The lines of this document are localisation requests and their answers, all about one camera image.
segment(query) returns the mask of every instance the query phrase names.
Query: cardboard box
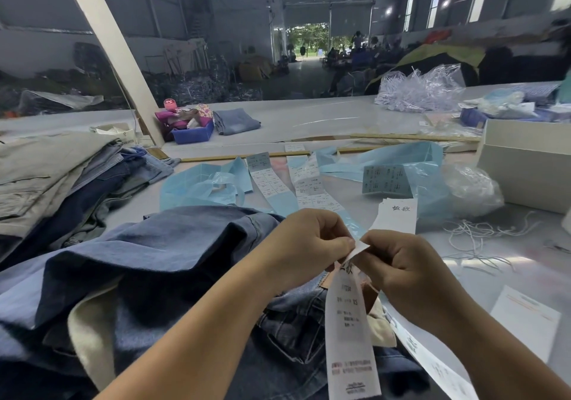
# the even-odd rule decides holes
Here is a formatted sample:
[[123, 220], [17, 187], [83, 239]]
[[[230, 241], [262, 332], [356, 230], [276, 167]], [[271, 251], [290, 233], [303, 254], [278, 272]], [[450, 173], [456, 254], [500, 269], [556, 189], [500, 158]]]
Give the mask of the cardboard box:
[[131, 129], [128, 123], [103, 124], [101, 126], [89, 128], [91, 132], [104, 135], [116, 135], [121, 139], [125, 147], [132, 147], [137, 144], [135, 130]]
[[571, 124], [490, 119], [476, 161], [508, 203], [560, 214], [571, 207]]

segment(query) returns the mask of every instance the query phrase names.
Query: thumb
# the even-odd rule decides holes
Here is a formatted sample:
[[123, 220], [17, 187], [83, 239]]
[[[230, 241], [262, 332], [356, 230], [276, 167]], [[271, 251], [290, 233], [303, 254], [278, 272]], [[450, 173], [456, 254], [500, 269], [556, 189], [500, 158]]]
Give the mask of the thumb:
[[373, 286], [375, 286], [377, 290], [381, 290], [384, 286], [385, 279], [396, 271], [395, 268], [366, 251], [357, 254], [353, 258], [353, 264], [369, 276]]
[[348, 256], [355, 248], [355, 241], [351, 237], [324, 240], [323, 244], [331, 263]]

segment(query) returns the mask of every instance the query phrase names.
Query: forearm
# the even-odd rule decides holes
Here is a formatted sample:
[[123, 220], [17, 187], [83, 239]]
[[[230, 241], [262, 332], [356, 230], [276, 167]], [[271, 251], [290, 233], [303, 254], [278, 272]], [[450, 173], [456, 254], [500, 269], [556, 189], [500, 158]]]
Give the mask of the forearm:
[[223, 399], [273, 297], [268, 282], [246, 257], [96, 400]]
[[571, 389], [475, 302], [440, 339], [466, 368], [480, 400], [571, 398]]

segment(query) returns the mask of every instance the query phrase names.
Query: concrete floor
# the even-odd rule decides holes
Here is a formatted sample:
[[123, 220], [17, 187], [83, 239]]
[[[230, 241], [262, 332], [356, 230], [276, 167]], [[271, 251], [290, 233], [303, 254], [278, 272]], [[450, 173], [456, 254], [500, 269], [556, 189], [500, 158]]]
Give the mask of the concrete floor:
[[319, 58], [311, 57], [289, 64], [289, 75], [274, 75], [263, 81], [244, 83], [251, 88], [260, 87], [264, 100], [319, 98], [329, 90], [334, 71], [321, 66]]

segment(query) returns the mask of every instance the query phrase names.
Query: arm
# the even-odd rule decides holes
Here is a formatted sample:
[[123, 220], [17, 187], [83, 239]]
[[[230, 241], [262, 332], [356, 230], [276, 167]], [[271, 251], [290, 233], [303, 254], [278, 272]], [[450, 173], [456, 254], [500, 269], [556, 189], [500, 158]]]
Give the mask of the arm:
[[223, 399], [258, 317], [354, 248], [337, 214], [290, 215], [96, 400]]
[[571, 388], [482, 309], [422, 237], [369, 231], [355, 264], [409, 321], [462, 362], [481, 400], [571, 399]]

